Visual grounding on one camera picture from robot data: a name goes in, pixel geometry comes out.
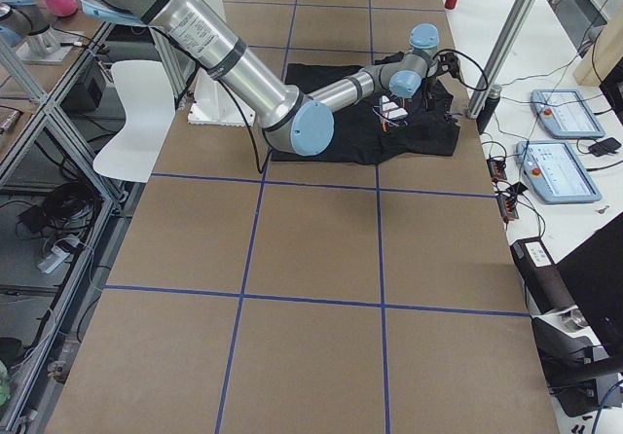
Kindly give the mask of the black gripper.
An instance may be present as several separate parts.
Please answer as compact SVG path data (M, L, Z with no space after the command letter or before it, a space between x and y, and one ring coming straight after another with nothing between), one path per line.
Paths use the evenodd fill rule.
M431 98L434 97L434 86L436 81L437 78L434 76L429 76L424 80L422 96L426 98L424 103L424 109L426 111L431 111L433 109L433 100Z

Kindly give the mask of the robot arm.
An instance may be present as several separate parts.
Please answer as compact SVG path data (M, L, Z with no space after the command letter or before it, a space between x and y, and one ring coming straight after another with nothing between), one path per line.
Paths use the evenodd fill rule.
M281 152L315 156L334 136L335 112L382 90L409 99L437 70L439 33L423 23L398 61L370 65L311 94L269 70L205 0L82 0L86 13L115 22L134 19L162 31L255 113L267 143Z

